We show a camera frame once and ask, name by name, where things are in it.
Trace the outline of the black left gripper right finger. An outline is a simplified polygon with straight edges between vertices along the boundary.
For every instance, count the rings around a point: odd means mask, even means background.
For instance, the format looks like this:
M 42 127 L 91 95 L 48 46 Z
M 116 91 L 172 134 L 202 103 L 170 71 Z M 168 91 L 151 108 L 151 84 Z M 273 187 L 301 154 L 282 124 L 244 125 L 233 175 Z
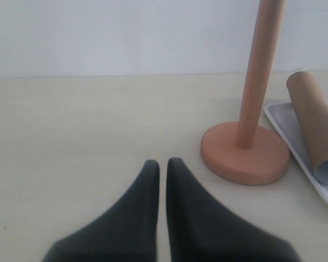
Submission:
M 297 261 L 291 244 L 238 217 L 180 158 L 167 165 L 166 216 L 172 261 Z

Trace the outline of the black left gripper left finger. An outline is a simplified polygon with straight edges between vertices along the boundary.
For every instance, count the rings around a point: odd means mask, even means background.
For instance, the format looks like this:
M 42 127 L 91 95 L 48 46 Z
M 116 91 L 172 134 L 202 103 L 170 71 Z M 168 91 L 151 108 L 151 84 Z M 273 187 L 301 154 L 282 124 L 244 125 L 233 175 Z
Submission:
M 124 195 L 104 214 L 55 242 L 44 261 L 157 261 L 160 168 L 145 161 Z

